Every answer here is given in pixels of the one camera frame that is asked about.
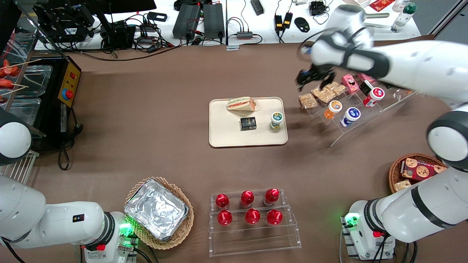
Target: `skewer stick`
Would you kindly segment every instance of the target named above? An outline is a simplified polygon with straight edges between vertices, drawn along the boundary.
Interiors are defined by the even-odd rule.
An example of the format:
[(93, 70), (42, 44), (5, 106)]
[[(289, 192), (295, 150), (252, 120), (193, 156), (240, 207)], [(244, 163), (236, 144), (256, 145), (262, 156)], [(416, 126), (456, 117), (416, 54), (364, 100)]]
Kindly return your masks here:
[(31, 63), (31, 62), (36, 62), (36, 61), (40, 61), (41, 59), (36, 59), (36, 60), (31, 60), (31, 61), (28, 61), (28, 62), (23, 62), (23, 63), (19, 63), (19, 64), (16, 64), (16, 65), (10, 65), (11, 66), (20, 66), (20, 65), (24, 65), (24, 64), (28, 64), (28, 63)]
[(0, 96), (5, 96), (5, 95), (8, 95), (8, 94), (10, 94), (10, 93), (16, 92), (16, 91), (21, 90), (21, 89), (24, 89), (24, 88), (28, 88), (28, 86), (24, 86), (24, 87), (19, 88), (19, 89), (15, 89), (15, 90), (12, 90), (12, 91), (8, 91), (7, 93), (1, 94)]

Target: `green indicator light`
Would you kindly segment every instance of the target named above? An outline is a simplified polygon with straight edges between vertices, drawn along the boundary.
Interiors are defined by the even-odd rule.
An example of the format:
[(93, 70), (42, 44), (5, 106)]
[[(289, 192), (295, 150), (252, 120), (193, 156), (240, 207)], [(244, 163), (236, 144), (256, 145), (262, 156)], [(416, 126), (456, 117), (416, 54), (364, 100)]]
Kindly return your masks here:
[(119, 233), (124, 236), (129, 236), (133, 233), (132, 225), (130, 223), (121, 224), (119, 227)]

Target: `small bottle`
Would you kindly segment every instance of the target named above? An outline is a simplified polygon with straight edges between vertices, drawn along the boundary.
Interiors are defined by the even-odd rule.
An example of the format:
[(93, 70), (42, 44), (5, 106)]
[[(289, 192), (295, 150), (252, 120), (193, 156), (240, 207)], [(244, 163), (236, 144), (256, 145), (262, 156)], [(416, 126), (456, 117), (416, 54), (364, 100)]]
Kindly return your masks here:
[(229, 198), (225, 194), (219, 194), (216, 197), (216, 206), (220, 209), (227, 209), (229, 207)]
[(417, 7), (415, 3), (410, 2), (408, 5), (406, 5), (403, 9), (403, 12), (401, 12), (396, 18), (395, 22), (393, 22), (393, 25), (390, 28), (390, 30), (392, 30), (392, 32), (395, 33), (400, 32), (406, 25), (406, 23), (408, 23), (410, 18), (413, 16), (414, 12), (416, 12), (416, 9)]
[(336, 113), (340, 112), (343, 108), (343, 105), (339, 101), (330, 101), (328, 108), (325, 110), (323, 115), (327, 119), (333, 119)]
[(260, 221), (260, 213), (257, 209), (250, 208), (245, 212), (245, 222), (249, 225), (255, 225)]
[(279, 129), (279, 125), (283, 122), (283, 113), (281, 112), (273, 112), (271, 115), (271, 122), (270, 122), (270, 127), (272, 129)]
[(254, 202), (254, 193), (252, 191), (247, 190), (241, 194), (241, 205), (245, 208), (250, 207)]
[(406, 5), (408, 5), (408, 3), (410, 2), (411, 0), (396, 0), (395, 1), (395, 4), (392, 6), (392, 10), (397, 12), (397, 13), (400, 13), (403, 11), (403, 9), (405, 8)]
[(233, 221), (233, 216), (228, 210), (222, 210), (218, 214), (218, 223), (222, 226), (228, 226)]
[(266, 206), (272, 206), (279, 199), (279, 190), (276, 188), (268, 189), (263, 196), (263, 203)]
[(270, 226), (277, 226), (281, 223), (282, 220), (283, 213), (276, 209), (272, 209), (266, 214), (266, 223)]
[(360, 117), (361, 112), (357, 108), (351, 107), (341, 117), (340, 124), (343, 127), (349, 127), (353, 122), (359, 120)]
[(385, 91), (383, 89), (377, 87), (373, 88), (369, 95), (362, 101), (364, 106), (371, 108), (373, 107), (378, 101), (381, 101), (385, 96)]

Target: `acrylic display stand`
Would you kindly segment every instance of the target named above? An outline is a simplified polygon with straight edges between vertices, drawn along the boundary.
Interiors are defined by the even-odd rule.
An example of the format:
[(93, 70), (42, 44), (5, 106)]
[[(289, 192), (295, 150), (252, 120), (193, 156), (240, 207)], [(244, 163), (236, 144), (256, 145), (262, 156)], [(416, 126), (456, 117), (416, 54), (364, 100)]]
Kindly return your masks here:
[[(262, 199), (266, 191), (254, 192), (255, 199), (250, 208), (255, 208), (260, 212), (260, 221), (255, 225), (249, 225), (244, 220), (245, 212), (250, 208), (241, 206), (241, 193), (227, 194), (228, 210), (232, 214), (233, 221), (228, 226), (220, 225), (217, 218), (221, 209), (215, 203), (217, 195), (212, 195), (209, 228), (210, 257), (301, 248), (296, 218), (284, 191), (282, 189), (279, 191), (279, 200), (272, 206), (263, 204)], [(271, 209), (283, 213), (283, 220), (277, 226), (270, 226), (266, 223), (266, 214)]]
[[(359, 85), (362, 83), (357, 76), (354, 76), (354, 79)], [(341, 110), (341, 112), (337, 113), (333, 117), (333, 119), (325, 118), (323, 114), (328, 107), (328, 103), (323, 103), (318, 99), (317, 103), (319, 104), (319, 106), (315, 108), (306, 109), (312, 117), (312, 119), (320, 118), (324, 124), (328, 125), (331, 129), (337, 131), (337, 139), (330, 145), (330, 147), (344, 140), (345, 138), (348, 138), (350, 135), (362, 130), (373, 120), (377, 119), (377, 117), (382, 112), (396, 106), (397, 104), (403, 102), (404, 100), (415, 94), (415, 92), (410, 92), (408, 90), (401, 89), (398, 87), (390, 88), (390, 86), (388, 86), (389, 88), (387, 88), (387, 86), (381, 82), (376, 82), (373, 86), (382, 88), (385, 91), (385, 97), (381, 101), (379, 101), (374, 107), (368, 108), (364, 106), (362, 101), (366, 98), (366, 95), (364, 95), (364, 93), (362, 93), (361, 90), (358, 90), (352, 94), (346, 92), (333, 99), (340, 101), (343, 105), (343, 109)], [(361, 117), (359, 118), (359, 120), (352, 123), (350, 127), (343, 127), (340, 124), (340, 119), (349, 107), (358, 108), (361, 111)]]

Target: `foil container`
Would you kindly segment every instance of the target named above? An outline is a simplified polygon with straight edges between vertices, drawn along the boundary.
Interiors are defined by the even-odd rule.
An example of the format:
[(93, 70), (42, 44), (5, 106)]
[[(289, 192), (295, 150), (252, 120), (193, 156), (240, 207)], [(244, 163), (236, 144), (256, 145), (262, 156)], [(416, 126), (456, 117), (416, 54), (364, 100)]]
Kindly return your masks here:
[(188, 206), (153, 179), (144, 183), (124, 209), (156, 239), (168, 241), (189, 212)]

